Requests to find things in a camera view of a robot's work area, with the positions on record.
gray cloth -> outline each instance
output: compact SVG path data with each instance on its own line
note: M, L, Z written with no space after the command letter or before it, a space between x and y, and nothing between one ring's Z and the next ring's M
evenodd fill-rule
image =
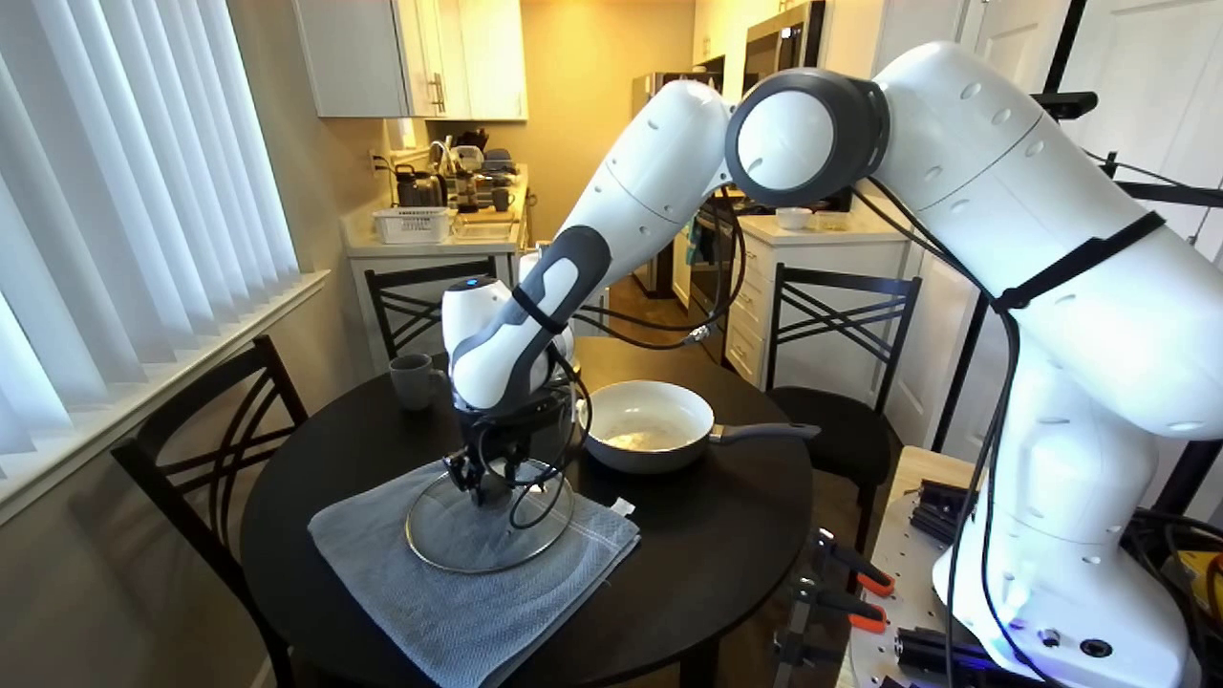
M310 534L364 611L434 683L501 683L532 656L635 551L636 522L573 497L570 530L505 574L442 574L406 543L406 506L442 474L408 471L335 502Z

pan handle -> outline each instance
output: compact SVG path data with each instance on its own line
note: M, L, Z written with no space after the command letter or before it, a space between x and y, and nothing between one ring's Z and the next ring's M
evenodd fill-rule
M712 442L737 442L737 439L814 439L819 424L715 424Z

window blinds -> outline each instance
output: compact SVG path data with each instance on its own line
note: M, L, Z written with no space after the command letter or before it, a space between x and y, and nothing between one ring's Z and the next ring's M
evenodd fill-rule
M0 479L293 280L226 0L0 2Z

table leg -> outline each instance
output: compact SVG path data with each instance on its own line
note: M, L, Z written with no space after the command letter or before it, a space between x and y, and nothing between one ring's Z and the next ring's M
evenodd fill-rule
M699 641L681 656L681 688L715 688L717 683L717 638Z

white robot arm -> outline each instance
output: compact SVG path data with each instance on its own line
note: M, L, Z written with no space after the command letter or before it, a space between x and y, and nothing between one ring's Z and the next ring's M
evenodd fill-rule
M876 84L780 72L732 116L699 84L657 93L518 297L445 334L456 405L489 411L524 396L578 302L649 258L712 188L732 181L758 204L808 205L861 174L876 174L994 297L1103 241L1103 258L1068 269L1015 308L1024 346L994 506L979 502L954 546L951 602L1015 674L1193 683L1178 609L1126 562L1121 530L1151 479L1151 432L1223 435L1223 280L1024 93L954 44L908 48Z

